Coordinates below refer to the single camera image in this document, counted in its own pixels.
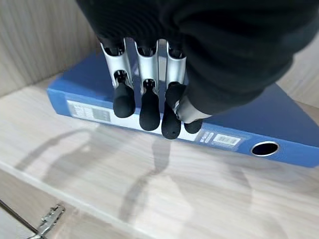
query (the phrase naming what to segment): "black fingertip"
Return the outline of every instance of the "black fingertip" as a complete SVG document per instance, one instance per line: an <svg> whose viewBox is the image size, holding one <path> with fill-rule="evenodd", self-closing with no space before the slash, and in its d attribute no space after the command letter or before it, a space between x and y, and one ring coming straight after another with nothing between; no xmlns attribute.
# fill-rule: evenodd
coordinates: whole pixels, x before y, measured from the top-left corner
<svg viewBox="0 0 319 239"><path fill-rule="evenodd" d="M142 96L140 126L146 131L158 128L160 124L159 98L152 89L147 89Z"/></svg>
<svg viewBox="0 0 319 239"><path fill-rule="evenodd" d="M168 89L165 92L165 100L168 105L173 109L175 103L179 101L186 89L186 85L182 85L178 82L172 82L168 86Z"/></svg>
<svg viewBox="0 0 319 239"><path fill-rule="evenodd" d="M192 123L184 123L184 128L188 133L197 133L199 132L203 124L203 119L198 119Z"/></svg>
<svg viewBox="0 0 319 239"><path fill-rule="evenodd" d="M177 119L174 111L165 102L164 115L161 122L161 133L167 139L176 139L180 133L181 122Z"/></svg>
<svg viewBox="0 0 319 239"><path fill-rule="evenodd" d="M119 118L127 118L135 112L134 91L124 83L119 83L114 91L113 111Z"/></svg>

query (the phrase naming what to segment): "wooden surface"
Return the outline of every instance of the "wooden surface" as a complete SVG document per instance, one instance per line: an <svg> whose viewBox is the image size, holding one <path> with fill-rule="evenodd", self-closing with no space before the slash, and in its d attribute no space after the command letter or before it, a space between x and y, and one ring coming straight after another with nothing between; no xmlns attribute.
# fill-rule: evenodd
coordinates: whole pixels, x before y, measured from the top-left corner
<svg viewBox="0 0 319 239"><path fill-rule="evenodd" d="M0 99L0 169L141 239L318 238L319 169L59 116L47 84Z"/></svg>
<svg viewBox="0 0 319 239"><path fill-rule="evenodd" d="M319 108L319 36L296 54L294 64L278 85L294 100Z"/></svg>
<svg viewBox="0 0 319 239"><path fill-rule="evenodd" d="M0 96L79 62L96 47L75 0L0 0Z"/></svg>
<svg viewBox="0 0 319 239"><path fill-rule="evenodd" d="M0 235L4 239L26 239L34 234L0 208Z"/></svg>
<svg viewBox="0 0 319 239"><path fill-rule="evenodd" d="M0 170L0 198L37 228L41 218L57 203L66 209L47 239L135 239L90 214L74 208ZM0 238L26 239L34 235L0 208Z"/></svg>

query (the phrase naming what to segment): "metal hinge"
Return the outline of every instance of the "metal hinge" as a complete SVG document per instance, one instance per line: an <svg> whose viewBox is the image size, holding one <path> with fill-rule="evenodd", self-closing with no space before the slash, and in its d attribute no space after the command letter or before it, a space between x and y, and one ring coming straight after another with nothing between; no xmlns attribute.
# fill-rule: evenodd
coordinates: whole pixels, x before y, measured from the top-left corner
<svg viewBox="0 0 319 239"><path fill-rule="evenodd" d="M65 208L57 204L54 208L50 208L50 211L41 220L40 226L37 228L37 234L28 239L44 239L47 234L57 223L64 213Z"/></svg>

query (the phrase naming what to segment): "blue binder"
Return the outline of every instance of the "blue binder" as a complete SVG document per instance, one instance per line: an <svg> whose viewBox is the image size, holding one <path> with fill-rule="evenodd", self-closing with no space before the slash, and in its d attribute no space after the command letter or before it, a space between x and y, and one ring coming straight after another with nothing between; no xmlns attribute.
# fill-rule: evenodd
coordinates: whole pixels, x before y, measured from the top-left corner
<svg viewBox="0 0 319 239"><path fill-rule="evenodd" d="M93 53L48 87L55 111L60 115L142 130L139 126L140 82L132 43L128 49L135 82L134 115L127 119L114 115L114 90L102 53ZM164 48L159 49L159 55L165 57ZM163 82L160 84L162 113L164 88ZM161 134L160 126L147 133ZM187 133L182 126L179 139L305 167L319 165L319 127L276 84L253 102L206 119L197 134Z"/></svg>

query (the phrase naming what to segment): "robotic hand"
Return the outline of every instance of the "robotic hand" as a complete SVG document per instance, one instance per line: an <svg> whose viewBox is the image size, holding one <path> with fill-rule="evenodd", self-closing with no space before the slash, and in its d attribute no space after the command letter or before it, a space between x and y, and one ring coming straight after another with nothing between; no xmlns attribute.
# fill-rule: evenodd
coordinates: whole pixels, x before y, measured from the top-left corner
<svg viewBox="0 0 319 239"><path fill-rule="evenodd" d="M167 40L162 134L177 138L204 118L259 96L291 66L318 29L318 3L225 0L77 0L101 42L115 89L113 109L135 111L125 38L135 41L141 78L140 125L160 124L159 39ZM187 68L189 85L184 85Z"/></svg>

